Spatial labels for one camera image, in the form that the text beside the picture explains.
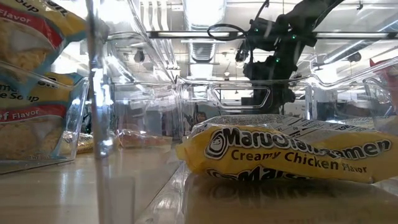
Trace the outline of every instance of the fluorescent light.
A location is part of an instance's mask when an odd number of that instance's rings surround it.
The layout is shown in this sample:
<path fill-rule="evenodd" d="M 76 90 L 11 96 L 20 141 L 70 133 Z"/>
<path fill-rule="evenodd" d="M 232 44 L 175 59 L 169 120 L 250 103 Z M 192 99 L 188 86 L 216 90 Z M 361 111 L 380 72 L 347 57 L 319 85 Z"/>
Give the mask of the fluorescent light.
<path fill-rule="evenodd" d="M 355 32 L 355 33 L 341 33 L 341 32 L 327 32 L 327 33 L 317 33 L 317 37 L 318 38 L 363 38 L 363 39 L 367 39 L 367 38 L 380 38 L 380 39 L 384 39 L 387 37 L 387 33 L 361 33 L 361 32 Z"/>
<path fill-rule="evenodd" d="M 211 26 L 223 20 L 226 0 L 186 0 L 185 17 L 189 26 Z"/>
<path fill-rule="evenodd" d="M 195 78 L 208 78 L 213 73 L 213 65 L 192 64 L 190 65 L 191 76 Z"/>
<path fill-rule="evenodd" d="M 209 39 L 189 39 L 181 40 L 181 44 L 223 44 L 225 41 L 209 40 Z"/>
<path fill-rule="evenodd" d="M 338 52 L 337 54 L 335 54 L 334 56 L 326 59 L 323 63 L 330 63 L 332 62 L 335 58 L 339 57 L 340 55 L 342 55 L 343 53 L 347 52 L 349 49 L 352 49 L 353 47 L 356 47 L 357 45 L 361 44 L 363 42 L 363 40 L 358 41 L 355 44 L 352 44 L 350 46 L 348 46 L 347 48 L 345 48 L 344 50 Z"/>
<path fill-rule="evenodd" d="M 215 37 L 229 37 L 229 32 L 210 32 L 213 36 Z M 206 37 L 209 38 L 209 35 L 207 32 L 159 32 L 158 33 L 159 37 L 194 37 L 194 38 L 200 38 L 200 37 Z"/>

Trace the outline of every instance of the ramen noodle package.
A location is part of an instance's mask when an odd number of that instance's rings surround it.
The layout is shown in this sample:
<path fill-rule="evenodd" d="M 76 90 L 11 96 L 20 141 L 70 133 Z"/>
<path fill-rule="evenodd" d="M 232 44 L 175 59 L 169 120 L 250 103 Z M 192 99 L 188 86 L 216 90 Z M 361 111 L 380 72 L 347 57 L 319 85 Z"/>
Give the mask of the ramen noodle package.
<path fill-rule="evenodd" d="M 84 38 L 85 21 L 52 1 L 0 2 L 0 60 L 3 62 L 43 74 L 70 42 Z M 2 71 L 1 77 L 11 85 L 28 80 L 21 73 Z"/>
<path fill-rule="evenodd" d="M 220 116 L 177 147 L 191 171 L 233 180 L 341 179 L 398 175 L 398 137 L 347 124 L 282 115 Z"/>
<path fill-rule="evenodd" d="M 133 131 L 128 129 L 119 130 L 119 141 L 123 148 L 134 147 L 156 147 L 171 144 L 171 138 L 153 136 L 145 131 Z"/>
<path fill-rule="evenodd" d="M 83 82 L 78 74 L 46 73 L 45 76 L 68 86 Z M 64 159 L 60 150 L 66 125 L 78 122 L 80 102 L 72 100 L 83 91 L 37 81 L 28 95 L 0 81 L 0 160 Z M 67 117 L 68 110 L 76 110 Z"/>
<path fill-rule="evenodd" d="M 70 153 L 72 149 L 70 149 L 70 143 L 73 141 L 73 133 L 71 132 L 64 132 L 63 134 L 63 145 L 62 145 L 62 152 L 64 154 Z M 77 140 L 77 148 L 76 153 L 86 153 L 86 152 L 93 152 L 94 148 L 94 140 L 93 136 L 90 134 L 79 134 L 79 138 Z"/>

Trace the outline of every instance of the wooden table surface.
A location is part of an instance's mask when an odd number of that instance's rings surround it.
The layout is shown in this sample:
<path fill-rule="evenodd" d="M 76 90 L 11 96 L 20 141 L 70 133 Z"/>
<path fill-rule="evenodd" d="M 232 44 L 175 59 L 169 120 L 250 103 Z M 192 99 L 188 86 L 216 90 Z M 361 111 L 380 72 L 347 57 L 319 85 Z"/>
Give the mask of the wooden table surface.
<path fill-rule="evenodd" d="M 134 178 L 134 213 L 141 213 L 179 165 L 171 150 L 124 151 L 113 173 Z M 98 223 L 95 159 L 0 176 L 0 223 Z"/>
<path fill-rule="evenodd" d="M 133 191 L 137 224 L 398 223 L 397 179 L 378 187 L 327 180 L 246 186 L 190 174 L 169 149 L 117 152 L 109 164 L 114 177 L 134 179 L 123 188 Z M 98 223 L 95 160 L 82 154 L 2 175 L 0 199 L 1 224 Z"/>

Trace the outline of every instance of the ceiling pipe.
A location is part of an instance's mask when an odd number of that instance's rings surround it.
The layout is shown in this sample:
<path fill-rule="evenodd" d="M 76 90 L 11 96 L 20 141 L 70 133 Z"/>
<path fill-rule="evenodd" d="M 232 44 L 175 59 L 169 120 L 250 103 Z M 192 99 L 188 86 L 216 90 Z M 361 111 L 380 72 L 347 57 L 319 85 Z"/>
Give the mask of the ceiling pipe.
<path fill-rule="evenodd" d="M 398 14 L 395 14 L 385 20 L 382 24 L 375 27 L 374 30 L 378 32 L 398 32 Z M 336 50 L 326 54 L 323 58 L 323 63 L 329 64 L 337 62 L 341 59 L 349 57 L 356 52 L 369 47 L 370 45 L 376 43 L 378 40 L 355 40 L 348 44 L 345 44 Z"/>
<path fill-rule="evenodd" d="M 206 31 L 209 26 L 223 21 L 226 0 L 183 0 L 185 25 L 187 30 Z M 190 43 L 190 74 L 194 77 L 210 77 L 213 71 L 216 44 Z"/>
<path fill-rule="evenodd" d="M 159 6 L 157 5 L 157 0 L 151 0 L 151 2 L 152 2 L 152 22 L 151 22 L 152 27 L 154 30 L 162 30 L 160 28 L 159 20 L 157 17 L 158 8 L 159 8 Z M 170 66 L 172 66 L 173 63 L 170 57 L 169 49 L 166 47 L 165 40 L 160 39 L 157 41 L 157 43 L 160 45 L 160 50 L 162 50 L 162 53 L 164 52 L 165 59 L 167 61 L 167 68 L 170 68 Z"/>
<path fill-rule="evenodd" d="M 143 0 L 142 6 L 144 8 L 142 23 L 146 31 L 152 30 L 151 22 L 149 21 L 149 0 Z M 159 54 L 159 57 L 162 63 L 164 64 L 164 67 L 167 67 L 166 59 L 164 58 L 162 49 L 159 47 L 159 41 L 157 40 L 150 40 L 150 41 L 152 42 L 155 51 Z"/>
<path fill-rule="evenodd" d="M 140 37 L 142 39 L 142 42 L 147 43 L 146 44 L 146 52 L 147 52 L 147 56 L 150 58 L 150 61 L 152 61 L 154 63 L 154 65 L 157 67 L 157 70 L 166 74 L 168 80 L 174 81 L 174 77 L 171 76 L 171 74 L 169 72 L 167 72 L 167 70 L 165 69 L 164 58 L 161 56 L 159 49 L 154 44 L 154 42 L 148 38 L 146 29 L 142 25 L 141 13 L 140 13 L 141 11 L 136 10 L 137 4 L 139 4 L 138 1 L 127 0 L 127 3 L 128 3 L 128 7 L 131 11 L 131 16 L 132 16 L 132 17 L 129 17 L 129 22 L 132 26 L 132 30 L 135 33 L 139 34 L 138 36 L 136 34 L 134 34 L 133 36 Z"/>
<path fill-rule="evenodd" d="M 162 30 L 169 31 L 169 25 L 167 24 L 167 0 L 160 0 L 160 25 Z M 165 46 L 170 54 L 171 64 L 173 68 L 178 69 L 177 61 L 175 60 L 174 49 L 172 41 L 170 39 L 165 39 Z"/>

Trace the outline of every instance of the ceiling duct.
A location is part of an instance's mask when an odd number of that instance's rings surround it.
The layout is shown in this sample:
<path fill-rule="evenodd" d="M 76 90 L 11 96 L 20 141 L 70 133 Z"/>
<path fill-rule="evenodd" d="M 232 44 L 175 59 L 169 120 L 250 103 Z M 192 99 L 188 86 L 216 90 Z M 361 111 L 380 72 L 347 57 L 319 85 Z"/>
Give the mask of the ceiling duct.
<path fill-rule="evenodd" d="M 374 30 L 378 32 L 397 32 L 398 31 L 398 14 L 391 16 L 384 22 L 379 24 Z M 329 64 L 344 59 L 356 52 L 369 47 L 377 41 L 374 40 L 355 40 L 345 44 L 336 50 L 326 54 L 323 58 L 323 63 Z"/>
<path fill-rule="evenodd" d="M 226 0 L 183 0 L 185 25 L 188 30 L 206 31 L 209 26 L 223 21 Z M 210 77 L 213 66 L 216 44 L 208 41 L 190 43 L 190 73 L 194 77 Z"/>

